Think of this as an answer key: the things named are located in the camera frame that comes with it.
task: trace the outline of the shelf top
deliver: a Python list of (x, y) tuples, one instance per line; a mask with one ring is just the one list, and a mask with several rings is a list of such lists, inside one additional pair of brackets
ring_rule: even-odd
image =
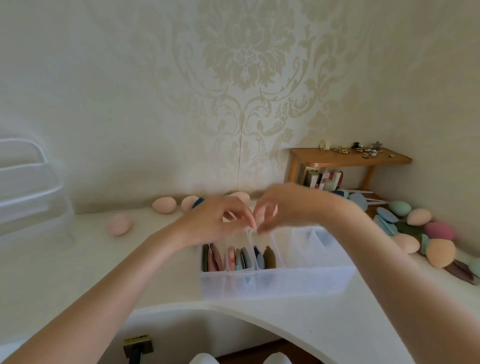
[(376, 157), (364, 158), (363, 154), (350, 148), (350, 153), (338, 153), (333, 150), (320, 150), (318, 148), (294, 148), (290, 150), (301, 164), (307, 167), (356, 167), (356, 166), (393, 166), (398, 164), (410, 164), (411, 158), (383, 148), (382, 153)]

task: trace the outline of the black pole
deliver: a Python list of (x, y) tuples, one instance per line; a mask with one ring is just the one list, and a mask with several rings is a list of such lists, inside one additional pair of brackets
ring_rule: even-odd
[(132, 354), (130, 355), (130, 360), (128, 361), (128, 364), (140, 364), (140, 359), (142, 358), (144, 346), (145, 344), (143, 342), (139, 342), (133, 345)]

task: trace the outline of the forearm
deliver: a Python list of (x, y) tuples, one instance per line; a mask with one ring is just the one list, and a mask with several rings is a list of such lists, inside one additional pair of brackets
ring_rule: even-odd
[(480, 326), (350, 202), (321, 223), (357, 266), (417, 363), (480, 363)]
[(178, 239), (171, 227), (150, 236), (4, 363), (96, 363)]

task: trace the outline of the plastic compartment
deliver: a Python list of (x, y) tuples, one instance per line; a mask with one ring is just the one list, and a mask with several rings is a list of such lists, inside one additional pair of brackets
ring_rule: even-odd
[[(73, 209), (41, 147), (17, 137), (0, 139), (0, 146), (12, 147), (10, 154), (2, 156), (2, 164), (8, 167), (0, 168), (0, 245), (44, 232), (66, 231)], [(38, 161), (22, 164), (21, 152), (30, 149), (31, 154), (32, 148)]]
[(245, 271), (201, 272), (206, 300), (340, 293), (356, 272), (347, 253), (322, 227), (281, 229), (268, 235), (250, 230), (217, 242), (219, 250), (230, 245), (248, 245), (251, 259), (254, 245), (261, 253), (268, 245), (275, 253), (276, 268), (259, 269), (255, 260), (255, 267)]

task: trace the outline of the white pants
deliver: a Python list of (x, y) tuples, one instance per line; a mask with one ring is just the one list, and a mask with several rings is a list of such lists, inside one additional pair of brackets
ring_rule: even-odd
[[(190, 364), (218, 364), (218, 361), (210, 354), (202, 353), (195, 356)], [(285, 354), (276, 352), (270, 355), (267, 360), (264, 361), (264, 364), (292, 364), (292, 362)]]

